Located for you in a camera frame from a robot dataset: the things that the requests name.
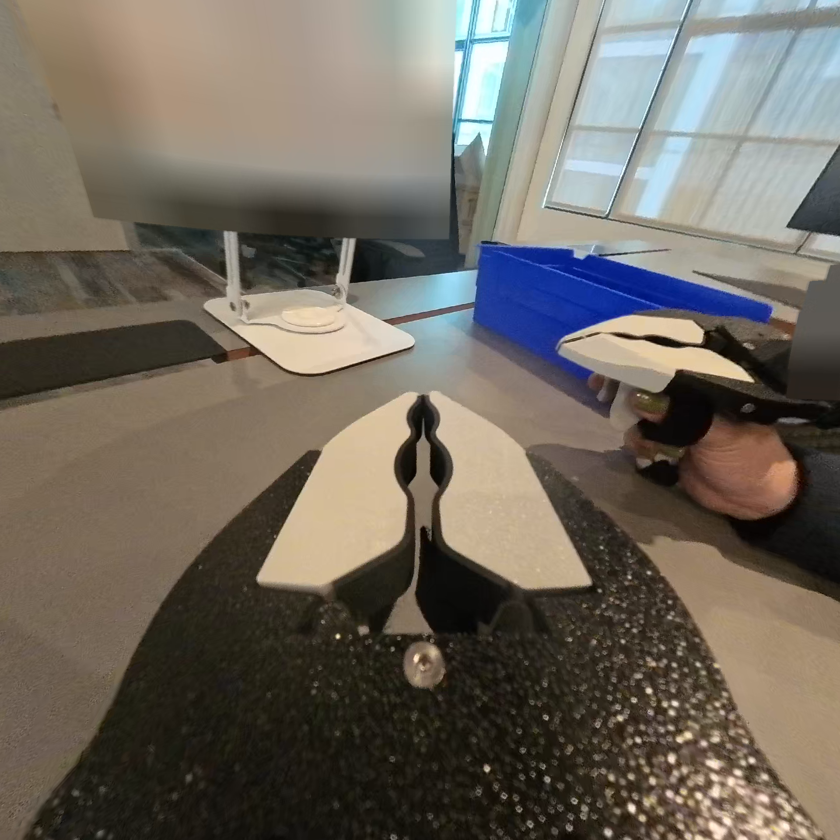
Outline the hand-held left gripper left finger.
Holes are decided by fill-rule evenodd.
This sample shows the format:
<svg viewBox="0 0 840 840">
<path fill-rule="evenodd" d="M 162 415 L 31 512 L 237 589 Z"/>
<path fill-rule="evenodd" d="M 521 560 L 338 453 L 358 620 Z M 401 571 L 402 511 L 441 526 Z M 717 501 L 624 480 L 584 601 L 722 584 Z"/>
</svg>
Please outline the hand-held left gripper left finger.
<svg viewBox="0 0 840 840">
<path fill-rule="evenodd" d="M 328 441 L 257 584 L 339 603 L 358 624 L 381 631 L 414 577 L 410 484 L 423 423 L 424 398 L 407 392 Z"/>
</svg>

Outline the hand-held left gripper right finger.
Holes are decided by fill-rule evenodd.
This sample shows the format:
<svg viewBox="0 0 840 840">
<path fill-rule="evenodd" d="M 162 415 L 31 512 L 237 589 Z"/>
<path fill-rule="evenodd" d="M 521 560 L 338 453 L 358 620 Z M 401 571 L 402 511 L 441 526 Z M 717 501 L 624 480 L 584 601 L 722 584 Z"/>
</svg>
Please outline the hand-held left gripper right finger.
<svg viewBox="0 0 840 840">
<path fill-rule="evenodd" d="M 441 392 L 423 399 L 436 485 L 416 602 L 435 634 L 548 634 L 538 600 L 592 588 L 564 522 L 509 434 Z"/>
</svg>

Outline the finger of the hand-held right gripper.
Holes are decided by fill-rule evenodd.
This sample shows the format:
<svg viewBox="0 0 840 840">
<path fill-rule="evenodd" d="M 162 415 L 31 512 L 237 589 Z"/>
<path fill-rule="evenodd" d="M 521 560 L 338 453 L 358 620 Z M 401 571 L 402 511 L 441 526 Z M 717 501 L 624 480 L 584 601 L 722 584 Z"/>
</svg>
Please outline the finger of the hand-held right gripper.
<svg viewBox="0 0 840 840">
<path fill-rule="evenodd" d="M 659 317 L 656 313 L 632 314 L 598 322 L 589 327 L 566 334 L 559 346 L 596 335 L 613 335 L 633 340 L 664 340 L 678 346 L 701 346 L 706 331 L 691 318 Z"/>
<path fill-rule="evenodd" d="M 576 339 L 561 343 L 558 352 L 596 375 L 644 391 L 663 391 L 681 371 L 754 383 L 739 364 L 694 346 L 670 347 L 640 339 Z"/>
</svg>

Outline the blue plastic bin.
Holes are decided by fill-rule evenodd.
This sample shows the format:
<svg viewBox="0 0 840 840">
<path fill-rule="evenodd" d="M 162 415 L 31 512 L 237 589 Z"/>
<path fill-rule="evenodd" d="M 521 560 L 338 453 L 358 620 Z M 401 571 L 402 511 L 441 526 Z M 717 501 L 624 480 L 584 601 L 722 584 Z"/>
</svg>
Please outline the blue plastic bin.
<svg viewBox="0 0 840 840">
<path fill-rule="evenodd" d="M 762 323 L 773 316 L 769 303 L 570 248 L 479 246 L 474 321 L 575 377 L 585 369 L 559 357 L 563 336 L 656 309 Z"/>
</svg>

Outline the person's right hand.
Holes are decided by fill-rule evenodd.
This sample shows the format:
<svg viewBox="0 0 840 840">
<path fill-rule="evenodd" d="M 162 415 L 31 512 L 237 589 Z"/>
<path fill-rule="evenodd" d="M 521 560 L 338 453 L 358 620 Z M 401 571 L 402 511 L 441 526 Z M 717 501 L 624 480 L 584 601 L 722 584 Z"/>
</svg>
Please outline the person's right hand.
<svg viewBox="0 0 840 840">
<path fill-rule="evenodd" d="M 757 521 L 782 513 L 800 489 L 800 467 L 773 427 L 717 417 L 697 444 L 677 449 L 647 439 L 637 423 L 625 432 L 624 447 L 638 469 L 676 466 L 687 496 L 728 518 Z"/>
</svg>

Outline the brown edged grey table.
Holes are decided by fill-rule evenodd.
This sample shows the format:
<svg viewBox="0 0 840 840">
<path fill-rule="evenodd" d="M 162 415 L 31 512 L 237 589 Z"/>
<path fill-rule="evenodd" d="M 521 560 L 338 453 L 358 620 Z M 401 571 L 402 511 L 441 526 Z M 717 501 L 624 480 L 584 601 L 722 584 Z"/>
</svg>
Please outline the brown edged grey table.
<svg viewBox="0 0 840 840">
<path fill-rule="evenodd" d="M 599 256 L 603 258 L 666 253 L 669 251 L 668 247 L 643 239 L 584 241 L 564 245 L 564 247 L 572 249 L 579 257 Z"/>
</svg>

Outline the thin black mat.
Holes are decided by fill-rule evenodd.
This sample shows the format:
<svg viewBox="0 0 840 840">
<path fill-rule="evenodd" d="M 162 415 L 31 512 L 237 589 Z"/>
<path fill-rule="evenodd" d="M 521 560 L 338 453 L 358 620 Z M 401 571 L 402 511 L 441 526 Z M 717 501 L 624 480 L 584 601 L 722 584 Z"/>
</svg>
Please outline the thin black mat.
<svg viewBox="0 0 840 840">
<path fill-rule="evenodd" d="M 799 310 L 805 304 L 806 290 L 803 289 L 785 287 L 761 280 L 747 280 L 738 277 L 722 276 L 701 270 L 694 270 L 694 274 L 699 277 L 704 277 L 706 279 L 714 280 L 727 286 L 737 288 L 741 291 L 747 291 L 761 298 L 767 298 L 768 300 L 773 301 L 776 305 L 787 306 L 789 308 Z"/>
</svg>

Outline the white document stand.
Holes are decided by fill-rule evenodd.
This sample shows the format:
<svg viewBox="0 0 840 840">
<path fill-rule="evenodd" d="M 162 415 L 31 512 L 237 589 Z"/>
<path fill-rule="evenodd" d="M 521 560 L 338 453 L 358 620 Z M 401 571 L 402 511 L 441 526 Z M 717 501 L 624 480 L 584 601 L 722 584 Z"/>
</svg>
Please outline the white document stand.
<svg viewBox="0 0 840 840">
<path fill-rule="evenodd" d="M 342 241 L 339 271 L 326 287 L 246 294 L 238 234 L 224 232 L 224 297 L 205 311 L 281 369 L 325 375 L 411 350 L 409 333 L 348 303 L 356 240 Z"/>
</svg>

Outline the black monitor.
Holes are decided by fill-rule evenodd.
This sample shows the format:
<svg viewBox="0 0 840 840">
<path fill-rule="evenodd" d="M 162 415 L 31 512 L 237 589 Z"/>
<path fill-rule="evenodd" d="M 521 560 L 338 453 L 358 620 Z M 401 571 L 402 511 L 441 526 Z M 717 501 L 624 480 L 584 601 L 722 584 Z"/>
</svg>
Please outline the black monitor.
<svg viewBox="0 0 840 840">
<path fill-rule="evenodd" d="M 808 234 L 839 236 L 839 147 L 795 209 L 786 227 Z"/>
</svg>

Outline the cardboard box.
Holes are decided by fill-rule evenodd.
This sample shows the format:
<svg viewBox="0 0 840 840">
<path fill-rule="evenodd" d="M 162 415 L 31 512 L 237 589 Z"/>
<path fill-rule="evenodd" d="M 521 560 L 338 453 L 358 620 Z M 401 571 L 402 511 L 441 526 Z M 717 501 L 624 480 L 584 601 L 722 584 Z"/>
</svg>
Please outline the cardboard box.
<svg viewBox="0 0 840 840">
<path fill-rule="evenodd" d="M 458 145 L 455 150 L 458 252 L 462 256 L 466 256 L 476 216 L 487 154 L 480 133 L 468 145 Z"/>
</svg>

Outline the black office chair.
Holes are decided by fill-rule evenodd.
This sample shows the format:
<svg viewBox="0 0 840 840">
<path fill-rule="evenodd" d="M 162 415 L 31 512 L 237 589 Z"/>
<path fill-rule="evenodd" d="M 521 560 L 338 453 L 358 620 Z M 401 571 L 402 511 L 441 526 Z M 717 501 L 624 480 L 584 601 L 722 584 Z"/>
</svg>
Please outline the black office chair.
<svg viewBox="0 0 840 840">
<path fill-rule="evenodd" d="M 425 253 L 413 242 L 381 239 L 358 238 L 355 240 L 354 258 L 367 262 L 409 260 L 418 261 L 426 258 Z"/>
</svg>

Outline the black desk mat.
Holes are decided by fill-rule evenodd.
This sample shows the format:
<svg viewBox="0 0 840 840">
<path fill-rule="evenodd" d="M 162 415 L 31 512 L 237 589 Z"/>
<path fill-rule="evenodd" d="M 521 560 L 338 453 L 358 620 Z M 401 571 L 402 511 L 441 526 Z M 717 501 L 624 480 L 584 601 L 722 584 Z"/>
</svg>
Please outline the black desk mat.
<svg viewBox="0 0 840 840">
<path fill-rule="evenodd" d="M 194 322 L 153 322 L 1 345 L 3 400 L 102 382 L 226 354 Z"/>
</svg>

